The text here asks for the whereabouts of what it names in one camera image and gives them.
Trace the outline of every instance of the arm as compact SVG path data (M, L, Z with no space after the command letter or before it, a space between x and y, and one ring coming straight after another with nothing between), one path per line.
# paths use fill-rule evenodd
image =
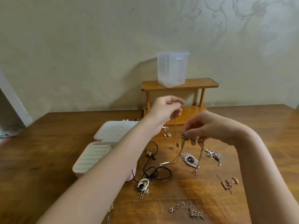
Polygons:
M299 223L299 206L256 132L237 121L204 111L189 119L181 133L235 146L252 223Z
M166 96L106 156L77 180L39 219L39 224L100 223L143 149L163 124L181 115L184 100Z

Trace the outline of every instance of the forearm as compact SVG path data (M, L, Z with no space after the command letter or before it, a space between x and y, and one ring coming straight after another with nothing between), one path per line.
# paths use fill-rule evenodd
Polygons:
M152 128L146 118L141 120L53 204L39 223L100 223L154 136Z
M299 223L299 206L261 138L248 131L235 147L252 223Z

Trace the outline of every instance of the black bead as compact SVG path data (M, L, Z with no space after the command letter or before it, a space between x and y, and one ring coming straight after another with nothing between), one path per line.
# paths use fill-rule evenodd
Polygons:
M144 184L141 183L138 188L139 190L142 190L144 188Z
M190 163L194 163L194 159L193 159L191 156L189 156L189 157L187 158L187 160L188 160Z

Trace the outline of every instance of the black cord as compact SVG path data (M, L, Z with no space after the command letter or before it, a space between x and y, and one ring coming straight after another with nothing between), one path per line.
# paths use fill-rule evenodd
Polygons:
M154 155L157 154L157 153L158 153L158 150L159 150L159 147L158 147L157 143L155 143L155 142L149 142L149 143L153 143L153 144L155 144L156 147L157 147L157 150L155 151L155 153L153 153L153 154L150 156L150 158L148 159L148 161L147 161L147 162L145 163L145 165L143 166L143 175L142 175L141 179L144 178L144 176L146 176L146 178L148 178L148 179L155 179L155 180L164 180L164 179L170 178L170 177L172 176L172 172L171 172L171 170L170 170L169 168L167 168L167 167L165 167L165 166L161 166L161 167L159 166L159 167L157 167L157 168L155 168L154 166L151 166L151 167L149 167L148 169L145 170L146 165L148 164L148 162L149 162L151 159L156 160L155 157L154 157ZM160 169L160 168L165 168L166 170L168 170L169 173L170 173L170 176L168 176L168 177L166 177L166 178L157 178L158 175L159 175L158 169ZM147 171L150 170L150 169L154 169L154 171L153 171L151 174L148 174ZM137 183L139 183L140 181L136 181L136 179L135 179L133 170L132 170L132 174L133 174L134 181L137 182Z

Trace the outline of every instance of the shelf lower board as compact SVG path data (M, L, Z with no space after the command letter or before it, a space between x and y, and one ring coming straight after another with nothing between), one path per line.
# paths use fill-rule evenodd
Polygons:
M184 106L184 107L182 107L182 109L183 109L182 115L176 119L177 125L184 125L188 119L190 119L197 113L207 110L205 106L201 106L201 107L199 107L199 106ZM144 109L143 115L145 116L146 113L147 113L147 109ZM174 122L175 122L175 120L172 119L172 120L166 122L165 126L174 126Z

